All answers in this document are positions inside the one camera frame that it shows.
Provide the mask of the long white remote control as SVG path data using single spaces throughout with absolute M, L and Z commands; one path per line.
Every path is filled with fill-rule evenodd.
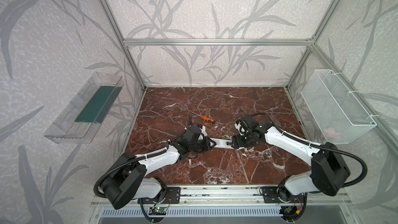
M 221 149 L 234 149 L 232 147 L 232 141 L 231 140 L 223 140 L 223 139 L 216 139 L 216 138 L 211 138 L 212 140 L 212 147 L 213 148 L 221 148 Z

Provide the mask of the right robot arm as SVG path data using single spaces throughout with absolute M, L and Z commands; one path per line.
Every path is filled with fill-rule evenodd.
M 239 134 L 232 137 L 234 149 L 250 148 L 260 143 L 279 147 L 304 161 L 311 169 L 308 172 L 286 177 L 279 185 L 279 198 L 288 202 L 293 197 L 310 192 L 320 192 L 335 196 L 341 188 L 363 181 L 368 174 L 368 166 L 363 159 L 339 150 L 332 143 L 310 142 L 282 130 L 273 119 L 258 123 L 255 114 L 246 114 L 235 123 Z M 360 175 L 349 181 L 351 172 L 345 157 L 359 162 Z

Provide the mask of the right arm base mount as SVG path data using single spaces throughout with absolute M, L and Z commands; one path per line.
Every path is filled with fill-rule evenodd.
M 259 192 L 264 203 L 294 203 L 295 200 L 303 203 L 306 196 L 306 194 L 294 196 L 284 187 L 277 186 L 263 186 L 260 187 Z

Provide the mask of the orange handled screwdriver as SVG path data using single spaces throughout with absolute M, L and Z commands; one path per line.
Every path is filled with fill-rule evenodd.
M 191 112 L 191 113 L 193 113 L 193 114 L 195 114 L 195 115 L 201 117 L 204 121 L 206 121 L 206 122 L 208 122 L 208 123 L 211 123 L 211 124 L 215 124 L 215 123 L 216 123 L 213 119 L 211 119 L 211 118 L 209 118 L 209 117 L 206 117 L 206 116 L 197 114 L 197 113 L 195 113 L 195 112 Z

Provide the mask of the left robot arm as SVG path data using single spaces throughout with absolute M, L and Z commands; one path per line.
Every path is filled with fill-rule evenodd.
M 96 181 L 93 192 L 97 197 L 106 198 L 114 209 L 121 209 L 132 200 L 161 202 L 166 198 L 167 185 L 159 178 L 146 176 L 191 154 L 210 151 L 216 145 L 217 142 L 208 137 L 204 126 L 190 126 L 180 136 L 167 141 L 162 149 L 142 155 L 122 154 Z

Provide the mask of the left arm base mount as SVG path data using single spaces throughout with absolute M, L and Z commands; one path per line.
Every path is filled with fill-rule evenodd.
M 162 189 L 155 198 L 142 198 L 141 202 L 143 204 L 178 204 L 180 196 L 180 187 L 167 187 L 166 189 Z

